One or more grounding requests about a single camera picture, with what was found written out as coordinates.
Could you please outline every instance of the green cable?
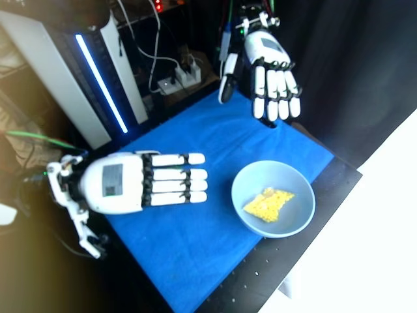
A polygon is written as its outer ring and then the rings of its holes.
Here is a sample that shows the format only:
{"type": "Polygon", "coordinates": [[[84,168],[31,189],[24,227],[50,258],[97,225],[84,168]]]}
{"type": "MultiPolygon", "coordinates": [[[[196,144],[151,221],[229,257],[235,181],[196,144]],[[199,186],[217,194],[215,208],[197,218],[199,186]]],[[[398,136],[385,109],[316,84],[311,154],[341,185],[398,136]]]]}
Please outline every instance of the green cable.
{"type": "Polygon", "coordinates": [[[274,0],[269,0],[269,3],[271,4],[272,14],[275,14],[275,1],[274,0]]]}
{"type": "Polygon", "coordinates": [[[229,23],[232,22],[232,12],[233,12],[233,0],[230,0],[230,6],[229,6],[229,23]]]}
{"type": "Polygon", "coordinates": [[[32,132],[21,132],[19,130],[9,130],[9,131],[6,132],[6,134],[11,135],[11,136],[17,136],[17,137],[29,137],[29,138],[46,140],[47,142],[54,143],[55,145],[58,145],[60,147],[77,149],[77,147],[74,147],[73,145],[70,145],[68,143],[61,142],[59,140],[49,138],[49,137],[44,136],[44,135],[33,134],[32,132]]]}

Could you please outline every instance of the white floor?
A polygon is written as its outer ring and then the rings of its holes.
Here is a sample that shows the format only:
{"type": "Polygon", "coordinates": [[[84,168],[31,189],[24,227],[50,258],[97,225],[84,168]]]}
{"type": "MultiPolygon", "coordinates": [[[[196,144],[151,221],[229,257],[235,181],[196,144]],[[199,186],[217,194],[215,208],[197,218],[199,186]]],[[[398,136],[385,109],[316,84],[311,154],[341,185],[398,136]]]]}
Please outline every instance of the white floor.
{"type": "Polygon", "coordinates": [[[417,312],[417,110],[359,169],[364,175],[260,313],[417,312]]]}

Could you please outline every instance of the yellow food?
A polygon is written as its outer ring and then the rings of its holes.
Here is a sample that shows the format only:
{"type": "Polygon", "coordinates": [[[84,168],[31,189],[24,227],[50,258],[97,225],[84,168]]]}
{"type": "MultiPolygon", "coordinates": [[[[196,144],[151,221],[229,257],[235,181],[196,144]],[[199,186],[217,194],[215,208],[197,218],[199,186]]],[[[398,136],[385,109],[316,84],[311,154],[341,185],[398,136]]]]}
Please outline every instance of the yellow food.
{"type": "Polygon", "coordinates": [[[281,208],[293,197],[294,194],[290,192],[267,188],[245,205],[243,210],[262,218],[265,222],[275,222],[278,220],[281,208]]]}

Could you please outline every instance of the light blue bowl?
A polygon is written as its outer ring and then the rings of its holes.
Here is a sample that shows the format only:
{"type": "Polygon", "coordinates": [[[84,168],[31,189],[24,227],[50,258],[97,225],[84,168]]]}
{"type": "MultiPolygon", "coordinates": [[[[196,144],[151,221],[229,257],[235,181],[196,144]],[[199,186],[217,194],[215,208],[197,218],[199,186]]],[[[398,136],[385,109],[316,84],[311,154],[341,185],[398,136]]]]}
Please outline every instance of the light blue bowl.
{"type": "Polygon", "coordinates": [[[314,192],[307,179],[291,166],[276,161],[254,162],[243,168],[233,181],[232,201],[243,223],[268,238],[288,237],[302,231],[315,211],[314,192]],[[268,187],[295,194],[281,209],[277,222],[264,222],[243,210],[268,187]]]}

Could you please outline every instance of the blue tablecloth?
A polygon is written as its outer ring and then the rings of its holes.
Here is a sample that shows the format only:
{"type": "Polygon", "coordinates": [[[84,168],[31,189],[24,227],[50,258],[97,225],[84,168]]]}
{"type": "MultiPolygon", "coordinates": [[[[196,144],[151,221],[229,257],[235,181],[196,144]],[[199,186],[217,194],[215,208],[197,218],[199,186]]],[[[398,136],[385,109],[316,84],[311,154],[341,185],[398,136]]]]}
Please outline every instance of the blue tablecloth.
{"type": "Polygon", "coordinates": [[[205,203],[107,216],[175,312],[197,309],[261,239],[233,209],[231,185],[239,170],[258,160],[277,160],[311,182],[333,158],[285,123],[267,128],[251,110],[242,95],[235,93],[221,105],[215,92],[122,149],[206,156],[200,166],[208,171],[205,203]]]}

